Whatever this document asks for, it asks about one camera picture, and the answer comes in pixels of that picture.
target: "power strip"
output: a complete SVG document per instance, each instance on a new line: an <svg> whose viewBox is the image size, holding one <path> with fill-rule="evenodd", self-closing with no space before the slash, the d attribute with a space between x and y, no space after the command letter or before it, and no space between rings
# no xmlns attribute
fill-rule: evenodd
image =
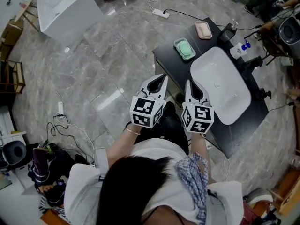
<svg viewBox="0 0 300 225"><path fill-rule="evenodd" d="M152 13L155 14L156 16L163 17L165 19L169 18L170 16L169 13L164 13L162 10L159 9L154 9Z"/></svg>
<svg viewBox="0 0 300 225"><path fill-rule="evenodd" d="M65 115L64 104L61 101L58 102L58 115L61 115L61 117Z"/></svg>

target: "bracelet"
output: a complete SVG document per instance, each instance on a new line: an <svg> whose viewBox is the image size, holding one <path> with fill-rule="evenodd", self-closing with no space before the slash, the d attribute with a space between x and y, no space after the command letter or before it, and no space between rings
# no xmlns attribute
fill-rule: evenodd
<svg viewBox="0 0 300 225"><path fill-rule="evenodd" d="M130 130L130 129L127 128L127 127L125 127L125 129L126 129L128 132L134 133L134 134L136 134L136 135L141 135L140 133L137 133L137 132L135 132L135 131L132 131L132 130Z"/></svg>

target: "green soap dish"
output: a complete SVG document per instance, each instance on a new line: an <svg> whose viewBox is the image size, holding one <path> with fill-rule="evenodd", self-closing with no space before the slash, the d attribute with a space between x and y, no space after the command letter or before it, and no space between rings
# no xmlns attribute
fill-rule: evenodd
<svg viewBox="0 0 300 225"><path fill-rule="evenodd" d="M179 52L184 61L187 61L196 56L196 52L184 37L177 39L174 42L174 47Z"/></svg>

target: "black faucet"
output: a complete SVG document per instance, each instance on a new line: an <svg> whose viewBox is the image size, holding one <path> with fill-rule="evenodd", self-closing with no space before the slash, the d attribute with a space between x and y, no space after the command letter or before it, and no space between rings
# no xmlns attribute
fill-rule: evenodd
<svg viewBox="0 0 300 225"><path fill-rule="evenodd" d="M263 88L260 88L252 93L252 99L254 101L262 101L266 97L269 97L270 99L272 99L272 93L271 93L271 91L266 91Z"/></svg>
<svg viewBox="0 0 300 225"><path fill-rule="evenodd" d="M242 77L244 79L248 79L249 76L252 74L254 68L256 67L261 67L263 64L263 60L261 58L261 56L258 56L257 58L253 58L247 62L244 62L241 66L240 66L240 74L242 75Z"/></svg>

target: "pink soap dish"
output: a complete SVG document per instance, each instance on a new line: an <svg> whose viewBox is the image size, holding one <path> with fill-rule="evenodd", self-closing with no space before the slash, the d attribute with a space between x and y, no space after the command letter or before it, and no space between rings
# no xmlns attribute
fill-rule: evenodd
<svg viewBox="0 0 300 225"><path fill-rule="evenodd" d="M202 26L207 26L207 29L210 31L210 35L209 35L209 36L205 36L205 35L203 34ZM198 37L199 37L199 38L201 38L201 39L211 39L212 34L211 34L211 30L210 30L210 27L209 27L209 25L208 25L207 22L204 22L204 21L197 21L197 22L195 22L195 27L196 27L196 30L197 30L197 33L198 33Z"/></svg>

